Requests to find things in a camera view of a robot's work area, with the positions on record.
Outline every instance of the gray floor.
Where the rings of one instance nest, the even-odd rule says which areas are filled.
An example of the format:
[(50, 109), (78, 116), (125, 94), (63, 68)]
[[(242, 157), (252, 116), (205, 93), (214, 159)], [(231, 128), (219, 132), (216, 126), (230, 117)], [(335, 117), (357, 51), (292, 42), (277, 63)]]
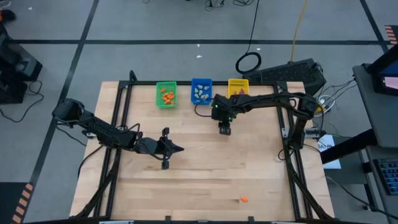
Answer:
[[(367, 0), (384, 38), (384, 25), (398, 21), (395, 0)], [(13, 39), (79, 40), (93, 0), (51, 1), (14, 0), (11, 9), (18, 19), (6, 26)], [(211, 12), (204, 10), (205, 0), (99, 0), (88, 40), (167, 40), (167, 39), (248, 39), (255, 4), (232, 5)], [(254, 39), (292, 40), (304, 0), (263, 0), (259, 5)], [(310, 0), (301, 23), (298, 40), (377, 40), (360, 1)], [(23, 122), (11, 123), (0, 118), (3, 154), (0, 157), (0, 181), (29, 181), (44, 137), (68, 75), (77, 45), (25, 44), (44, 68), (45, 99), (31, 109)], [(84, 102), (94, 110), (101, 82), (126, 80), (133, 69), (139, 80), (190, 80), (209, 77), (214, 80), (238, 78), (236, 60), (247, 45), (84, 45), (76, 67), (68, 97)], [(253, 45), (262, 55), (261, 68), (286, 63), (290, 45)], [(372, 62), (382, 54), (377, 45), (298, 45), (295, 60), (313, 58), (325, 71), (328, 85), (352, 79), (352, 66)], [(253, 62), (245, 60), (244, 68)], [(1, 106), (5, 113), (18, 118), (36, 96), (26, 96), (21, 105)], [(353, 136), (370, 127), (357, 88), (338, 99), (336, 107), (325, 116), (325, 130)], [(80, 128), (68, 130), (85, 141)], [(77, 182), (77, 169), (84, 147), (56, 131), (47, 154), (40, 179), (28, 209), (25, 222), (68, 217)], [(351, 191), (366, 198), (359, 185)], [(376, 213), (362, 210), (360, 203), (337, 186), (329, 185), (338, 218), (352, 222), (385, 223)], [(54, 200), (61, 195), (61, 200)]]

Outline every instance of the yellow cable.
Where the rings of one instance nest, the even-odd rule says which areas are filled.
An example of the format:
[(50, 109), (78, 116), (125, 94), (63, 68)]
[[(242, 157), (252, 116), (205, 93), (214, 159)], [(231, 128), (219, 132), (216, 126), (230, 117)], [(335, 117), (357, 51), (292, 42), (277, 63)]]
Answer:
[(294, 48), (295, 48), (295, 43), (296, 43), (297, 31), (298, 31), (298, 29), (299, 29), (299, 27), (300, 27), (301, 20), (303, 19), (304, 12), (305, 12), (305, 8), (307, 8), (307, 3), (308, 3), (308, 0), (305, 0), (304, 7), (303, 7), (303, 9), (301, 10), (300, 18), (298, 19), (296, 31), (294, 32), (293, 46), (292, 46), (292, 56), (290, 56), (290, 61), (291, 61), (291, 62), (293, 62), (293, 59), (294, 59)]

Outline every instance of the blue basket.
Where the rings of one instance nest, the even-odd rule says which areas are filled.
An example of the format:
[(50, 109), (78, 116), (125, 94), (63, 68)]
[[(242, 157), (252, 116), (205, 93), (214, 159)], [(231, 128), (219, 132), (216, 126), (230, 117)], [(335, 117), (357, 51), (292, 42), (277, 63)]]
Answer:
[[(194, 105), (209, 105), (211, 102), (211, 99), (213, 97), (213, 80), (210, 78), (192, 78), (192, 86), (191, 86), (191, 102)], [(207, 100), (202, 100), (202, 99), (196, 99), (195, 98), (195, 88), (198, 88), (198, 85), (202, 85), (203, 88), (201, 89), (203, 91), (203, 94), (209, 94), (209, 98)]]

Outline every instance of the wooden table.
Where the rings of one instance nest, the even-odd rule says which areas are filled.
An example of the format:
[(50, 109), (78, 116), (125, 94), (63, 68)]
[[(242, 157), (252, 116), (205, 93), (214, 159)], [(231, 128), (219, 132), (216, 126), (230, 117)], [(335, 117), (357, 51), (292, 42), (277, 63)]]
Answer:
[[(117, 87), (118, 82), (102, 84), (95, 110), (97, 117), (109, 123)], [(162, 170), (160, 161), (149, 155), (123, 151), (111, 218), (164, 220), (170, 215), (172, 220), (247, 221), (253, 216), (255, 221), (293, 221), (286, 166), (277, 158), (282, 140), (276, 108), (239, 114), (231, 123), (232, 134), (223, 136), (216, 121), (193, 112), (190, 88), (178, 86), (177, 107), (165, 110), (155, 105), (154, 85), (133, 86), (127, 125), (140, 123), (144, 136), (154, 139), (169, 127), (169, 138), (185, 150), (173, 155), (169, 170)], [(302, 83), (288, 83), (288, 88), (290, 92), (304, 89)], [(227, 86), (213, 86), (215, 93), (225, 95)], [(250, 95), (271, 93), (271, 86), (250, 86)], [(120, 121), (122, 105), (119, 111)], [(211, 107), (199, 106), (198, 112), (210, 114)], [(317, 147), (315, 140), (305, 143)], [(96, 139), (88, 140), (85, 156), (98, 146)], [(307, 146), (301, 153), (309, 191), (333, 216), (319, 153)], [(104, 150), (85, 162), (70, 215), (76, 215), (98, 188), (103, 159)], [(299, 189), (297, 192), (304, 217), (302, 195)], [(248, 202), (240, 200), (243, 196)], [(106, 192), (101, 214), (107, 199)]]

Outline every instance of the small orange piece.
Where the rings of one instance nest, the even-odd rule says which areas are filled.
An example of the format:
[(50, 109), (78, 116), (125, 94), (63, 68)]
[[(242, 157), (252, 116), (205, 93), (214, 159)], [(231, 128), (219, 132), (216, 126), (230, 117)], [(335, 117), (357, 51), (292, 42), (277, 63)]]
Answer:
[(247, 197), (241, 197), (242, 202), (248, 202), (248, 198)]

